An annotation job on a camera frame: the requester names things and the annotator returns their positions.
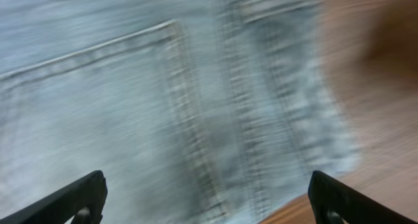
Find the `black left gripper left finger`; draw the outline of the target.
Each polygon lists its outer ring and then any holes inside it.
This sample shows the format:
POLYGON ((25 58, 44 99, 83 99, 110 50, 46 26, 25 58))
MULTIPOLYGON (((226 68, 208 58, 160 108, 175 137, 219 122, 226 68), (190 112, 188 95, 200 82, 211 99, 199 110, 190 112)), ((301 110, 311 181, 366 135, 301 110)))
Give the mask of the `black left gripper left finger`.
POLYGON ((83 176, 28 207, 1 219, 1 224, 100 224, 107 198, 106 179, 100 170, 83 176))

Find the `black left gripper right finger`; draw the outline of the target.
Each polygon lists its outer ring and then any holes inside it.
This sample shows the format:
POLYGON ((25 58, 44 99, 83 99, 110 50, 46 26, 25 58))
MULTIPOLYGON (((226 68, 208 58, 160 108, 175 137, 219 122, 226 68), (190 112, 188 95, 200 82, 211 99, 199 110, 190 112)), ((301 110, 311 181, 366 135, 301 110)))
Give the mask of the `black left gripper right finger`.
POLYGON ((319 170, 308 198, 317 224, 417 224, 319 170))

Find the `light blue denim shorts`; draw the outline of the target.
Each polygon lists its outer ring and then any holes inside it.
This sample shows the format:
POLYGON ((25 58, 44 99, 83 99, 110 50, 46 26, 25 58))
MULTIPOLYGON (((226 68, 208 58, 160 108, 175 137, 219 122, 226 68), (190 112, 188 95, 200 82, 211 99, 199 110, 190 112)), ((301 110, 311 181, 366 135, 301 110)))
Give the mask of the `light blue denim shorts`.
POLYGON ((1 215, 93 171, 104 223, 258 223, 359 153, 319 0, 1 0, 1 215))

